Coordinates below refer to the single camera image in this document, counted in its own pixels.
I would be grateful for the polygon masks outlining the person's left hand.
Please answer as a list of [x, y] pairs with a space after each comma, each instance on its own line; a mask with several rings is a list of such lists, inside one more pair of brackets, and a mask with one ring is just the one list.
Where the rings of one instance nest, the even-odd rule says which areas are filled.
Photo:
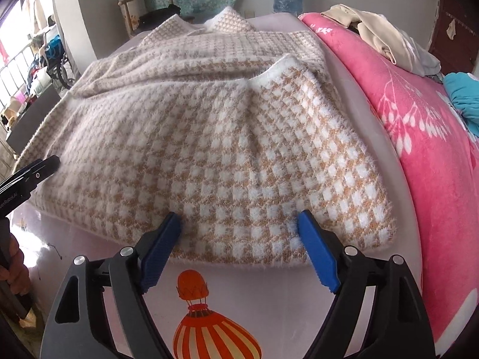
[[31, 291], [32, 284], [29, 270], [24, 264], [24, 253], [19, 248], [19, 243], [13, 234], [10, 234], [10, 266], [8, 269], [1, 267], [0, 280], [6, 281], [14, 295], [24, 296]]

